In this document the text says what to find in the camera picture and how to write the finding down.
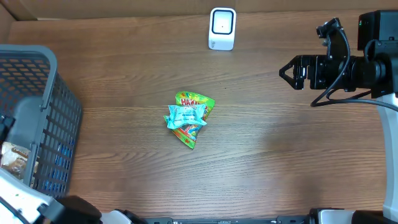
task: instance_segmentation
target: gray plastic basket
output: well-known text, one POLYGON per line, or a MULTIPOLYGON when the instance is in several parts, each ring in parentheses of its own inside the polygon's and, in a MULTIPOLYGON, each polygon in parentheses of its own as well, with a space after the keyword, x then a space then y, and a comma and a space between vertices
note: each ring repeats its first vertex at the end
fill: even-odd
POLYGON ((6 141, 31 150, 23 182, 64 196, 83 111, 57 73, 53 52, 38 45, 0 45, 0 96, 0 113, 16 119, 6 141))

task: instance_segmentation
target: white device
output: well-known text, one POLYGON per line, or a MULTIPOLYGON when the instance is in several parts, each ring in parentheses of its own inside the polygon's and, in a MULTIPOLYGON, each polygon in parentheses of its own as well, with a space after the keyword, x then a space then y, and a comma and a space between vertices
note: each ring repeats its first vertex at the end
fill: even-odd
POLYGON ((235 40, 236 12, 226 7, 216 7, 210 14, 209 48, 232 50, 235 40))

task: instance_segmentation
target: green snack package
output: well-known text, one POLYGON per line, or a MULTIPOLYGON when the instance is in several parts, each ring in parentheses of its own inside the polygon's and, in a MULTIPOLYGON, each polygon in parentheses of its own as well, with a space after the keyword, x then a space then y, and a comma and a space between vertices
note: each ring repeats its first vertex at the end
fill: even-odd
MULTIPOLYGON (((190 105, 206 105, 205 115, 203 120, 206 121, 207 116, 214 108, 215 101, 207 96, 200 95, 198 93, 192 93, 188 91, 180 91, 175 95, 175 102, 179 106, 190 106, 190 105)), ((169 123, 170 117, 165 115, 164 119, 166 123, 169 123)), ((197 142, 198 133, 202 125, 189 124, 182 126, 181 128, 173 129, 173 133, 188 147, 193 149, 197 142)))

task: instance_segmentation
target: candy bag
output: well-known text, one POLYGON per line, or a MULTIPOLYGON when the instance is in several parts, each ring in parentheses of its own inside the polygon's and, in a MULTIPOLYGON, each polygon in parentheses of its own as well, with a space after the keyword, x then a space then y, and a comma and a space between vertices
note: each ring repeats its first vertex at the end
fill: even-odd
MULTIPOLYGON (((206 121, 215 105, 215 101, 213 99, 198 93, 187 91, 178 92, 175 95, 175 102, 179 106, 206 105, 205 114, 202 118, 204 121, 206 121)), ((164 116, 164 119, 166 123, 168 123, 170 121, 170 116, 164 116)), ((201 127, 202 125, 189 124, 182 126, 181 128, 173 129, 172 131, 182 142, 193 149, 197 142, 198 133, 201 127)))
POLYGON ((169 105, 170 120, 167 127, 176 129, 187 124, 206 125, 207 123, 202 120, 205 115, 206 105, 193 105, 193 106, 175 106, 169 105))
MULTIPOLYGON (((24 178, 25 168, 30 150, 9 142, 3 142, 0 150, 0 167, 7 170, 19 180, 24 178)), ((38 162, 35 162, 34 172, 37 171, 38 162)))

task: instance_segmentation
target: wood grain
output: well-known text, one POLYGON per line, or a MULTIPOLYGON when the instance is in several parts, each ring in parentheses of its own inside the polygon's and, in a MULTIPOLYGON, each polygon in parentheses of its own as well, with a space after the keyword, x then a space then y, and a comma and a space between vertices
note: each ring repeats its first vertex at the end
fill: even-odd
POLYGON ((355 52, 364 12, 239 14, 232 52, 208 50, 208 16, 15 22, 9 42, 52 49, 81 99, 70 193, 102 211, 259 218, 311 207, 380 210, 386 175, 375 107, 311 108, 320 91, 295 91, 278 76, 298 54, 325 53, 315 28, 332 17, 355 52), (216 100, 193 151, 162 119, 180 90, 216 100))

